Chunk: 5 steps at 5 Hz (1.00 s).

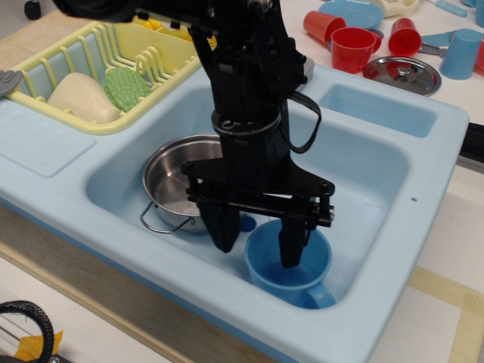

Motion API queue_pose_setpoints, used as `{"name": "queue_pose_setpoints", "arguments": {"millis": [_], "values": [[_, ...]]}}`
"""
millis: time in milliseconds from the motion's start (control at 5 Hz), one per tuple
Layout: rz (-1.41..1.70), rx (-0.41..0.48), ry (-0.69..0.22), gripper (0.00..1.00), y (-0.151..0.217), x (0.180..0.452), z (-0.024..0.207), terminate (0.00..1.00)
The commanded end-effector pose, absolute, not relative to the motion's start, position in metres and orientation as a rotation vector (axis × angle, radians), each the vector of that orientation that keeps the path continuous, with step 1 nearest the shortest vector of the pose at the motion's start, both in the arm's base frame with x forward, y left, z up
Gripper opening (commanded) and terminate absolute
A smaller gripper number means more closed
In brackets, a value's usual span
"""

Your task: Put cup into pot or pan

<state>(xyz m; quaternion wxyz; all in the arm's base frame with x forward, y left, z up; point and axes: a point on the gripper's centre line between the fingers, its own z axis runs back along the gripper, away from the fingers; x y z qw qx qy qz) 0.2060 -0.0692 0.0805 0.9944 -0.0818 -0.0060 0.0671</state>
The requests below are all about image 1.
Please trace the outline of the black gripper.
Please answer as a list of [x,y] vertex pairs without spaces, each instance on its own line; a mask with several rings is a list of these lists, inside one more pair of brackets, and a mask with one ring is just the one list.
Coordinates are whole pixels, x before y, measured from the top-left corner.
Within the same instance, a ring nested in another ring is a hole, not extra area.
[[312,144],[291,144],[286,111],[252,116],[214,112],[212,124],[222,155],[187,161],[181,170],[189,180],[188,198],[197,204],[213,243],[223,253],[232,250],[240,233],[238,210],[279,218],[281,264],[297,267],[308,228],[329,227],[334,219],[334,184],[297,166],[291,157]]

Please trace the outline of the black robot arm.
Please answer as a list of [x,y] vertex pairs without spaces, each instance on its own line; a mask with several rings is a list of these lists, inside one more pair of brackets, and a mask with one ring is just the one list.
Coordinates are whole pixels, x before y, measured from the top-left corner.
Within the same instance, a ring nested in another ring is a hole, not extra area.
[[299,264],[311,232],[330,226],[334,185],[301,169],[292,154],[304,154],[310,136],[290,140],[288,101],[313,112],[318,105],[299,91],[308,81],[306,57],[284,26],[277,1],[58,1],[70,17],[111,23],[134,18],[186,26],[210,80],[212,125],[222,156],[187,161],[188,199],[221,251],[240,233],[243,211],[281,220],[281,264]]

